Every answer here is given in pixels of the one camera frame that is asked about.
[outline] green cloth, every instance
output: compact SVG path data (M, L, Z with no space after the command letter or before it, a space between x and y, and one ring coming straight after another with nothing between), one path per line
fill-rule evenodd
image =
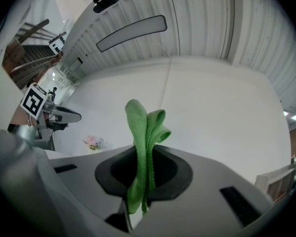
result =
M143 213L147 212L147 195L156 188L152 160L152 149L171 135L163 126L165 110L157 110L147 115L138 100L130 100L125 106L128 126L134 137L137 151L137 174L127 191L128 213L133 214L142 204Z

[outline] green towel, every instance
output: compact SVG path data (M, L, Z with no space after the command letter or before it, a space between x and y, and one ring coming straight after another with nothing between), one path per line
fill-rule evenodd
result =
M143 213L147 212L147 194L156 188L152 160L152 149L171 135L163 126L165 110L158 110L147 115L138 100L130 100L125 107L128 126L134 137L137 151L137 174L127 191L128 213L133 214L142 204Z

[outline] white ceiling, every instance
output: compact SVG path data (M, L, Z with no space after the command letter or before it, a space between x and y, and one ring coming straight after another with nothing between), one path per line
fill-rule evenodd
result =
M80 79L105 68L167 55L227 59L264 73L283 108L296 114L296 32L274 0L122 0L101 14L89 5L63 48L67 69ZM138 20L164 15L165 32L136 38L103 53L96 43ZM290 129L296 121L288 118Z

